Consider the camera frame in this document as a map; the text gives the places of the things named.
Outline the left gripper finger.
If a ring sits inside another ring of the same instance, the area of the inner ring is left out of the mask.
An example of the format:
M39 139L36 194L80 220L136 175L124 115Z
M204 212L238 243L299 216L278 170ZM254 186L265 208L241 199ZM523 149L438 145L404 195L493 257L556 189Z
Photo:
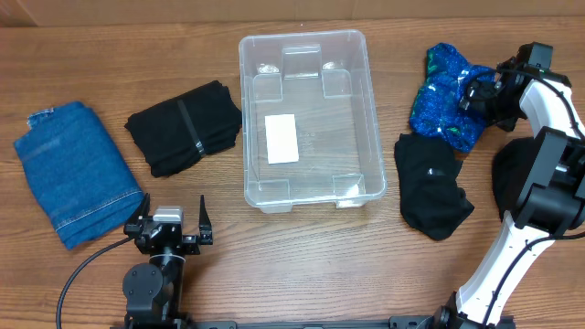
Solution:
M199 200L198 227L200 234L212 233L212 225L206 210L205 197L203 195L200 196Z
M143 218L148 215L150 211L150 195L146 193L140 203L140 205L134 210L134 212L127 219L128 228L139 228L142 224Z

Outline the shiny blue sequin cloth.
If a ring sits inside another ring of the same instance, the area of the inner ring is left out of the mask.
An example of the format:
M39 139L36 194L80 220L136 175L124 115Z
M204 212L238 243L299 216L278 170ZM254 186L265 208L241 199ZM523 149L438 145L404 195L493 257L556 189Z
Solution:
M426 53L426 78L412 105L409 125L425 137L443 139L459 152L469 153L486 128L486 121L459 108L470 81L491 82L495 74L471 64L456 47L439 43Z

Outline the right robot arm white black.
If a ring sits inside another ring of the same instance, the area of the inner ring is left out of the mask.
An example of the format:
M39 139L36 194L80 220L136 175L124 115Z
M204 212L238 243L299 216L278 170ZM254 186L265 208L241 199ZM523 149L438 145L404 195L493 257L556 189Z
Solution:
M425 328L513 328L505 304L536 259L584 222L584 129L571 85L547 69L497 69L473 79L462 104L494 122L525 118L534 134L508 180L500 231L472 277L423 323Z

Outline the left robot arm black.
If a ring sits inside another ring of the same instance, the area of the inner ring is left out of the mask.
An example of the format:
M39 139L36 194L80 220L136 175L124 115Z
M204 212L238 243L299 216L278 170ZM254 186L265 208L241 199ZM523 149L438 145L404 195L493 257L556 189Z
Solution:
M194 328L188 313L180 311L186 257L198 255L202 245L213 243L212 225L199 200L195 235L183 232L184 210L180 206L158 207L150 215L150 196L127 219L123 232L136 248L149 257L128 270L122 280L126 298L126 328Z

